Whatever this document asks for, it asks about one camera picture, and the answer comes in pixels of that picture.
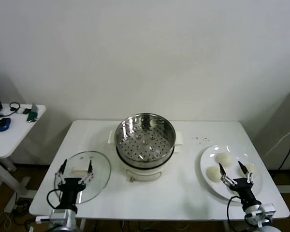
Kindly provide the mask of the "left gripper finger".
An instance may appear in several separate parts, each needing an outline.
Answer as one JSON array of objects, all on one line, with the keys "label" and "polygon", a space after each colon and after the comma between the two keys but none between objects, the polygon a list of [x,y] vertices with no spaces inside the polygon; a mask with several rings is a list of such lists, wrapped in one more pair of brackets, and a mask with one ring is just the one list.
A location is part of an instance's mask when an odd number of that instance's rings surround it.
[{"label": "left gripper finger", "polygon": [[94,173],[93,173],[93,166],[92,166],[92,160],[89,162],[87,174],[81,178],[81,180],[78,181],[78,184],[80,185],[87,185],[93,178]]},{"label": "left gripper finger", "polygon": [[60,166],[59,170],[55,173],[55,186],[64,185],[66,184],[64,171],[67,164],[67,159],[64,160],[63,164]]}]

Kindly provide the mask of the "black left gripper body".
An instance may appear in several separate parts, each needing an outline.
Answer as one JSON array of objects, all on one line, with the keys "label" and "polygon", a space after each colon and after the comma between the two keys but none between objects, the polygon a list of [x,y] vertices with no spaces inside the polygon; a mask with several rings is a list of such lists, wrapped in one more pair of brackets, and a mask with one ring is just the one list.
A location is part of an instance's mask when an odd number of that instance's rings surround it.
[{"label": "black left gripper body", "polygon": [[60,184],[58,187],[62,192],[58,209],[77,210],[77,195],[86,188],[86,184],[81,181],[81,178],[65,178],[64,181],[65,183]]}]

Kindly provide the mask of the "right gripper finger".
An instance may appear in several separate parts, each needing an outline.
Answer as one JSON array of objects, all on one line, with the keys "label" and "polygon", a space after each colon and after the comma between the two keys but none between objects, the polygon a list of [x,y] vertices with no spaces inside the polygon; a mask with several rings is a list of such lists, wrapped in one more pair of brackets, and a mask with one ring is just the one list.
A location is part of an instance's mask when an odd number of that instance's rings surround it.
[{"label": "right gripper finger", "polygon": [[221,181],[228,187],[234,186],[234,181],[226,175],[226,172],[221,163],[219,163],[219,170],[221,174]]},{"label": "right gripper finger", "polygon": [[238,161],[241,171],[247,179],[247,183],[253,184],[253,173],[248,170],[248,168],[240,161]]}]

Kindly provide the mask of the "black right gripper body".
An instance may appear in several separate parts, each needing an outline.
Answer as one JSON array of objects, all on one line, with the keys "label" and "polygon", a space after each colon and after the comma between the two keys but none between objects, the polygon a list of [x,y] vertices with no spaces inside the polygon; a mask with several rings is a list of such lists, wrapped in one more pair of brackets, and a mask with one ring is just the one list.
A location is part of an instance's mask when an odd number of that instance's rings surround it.
[{"label": "black right gripper body", "polygon": [[261,205],[251,190],[253,183],[248,183],[246,178],[236,178],[234,181],[237,184],[231,186],[231,190],[238,193],[242,205]]}]

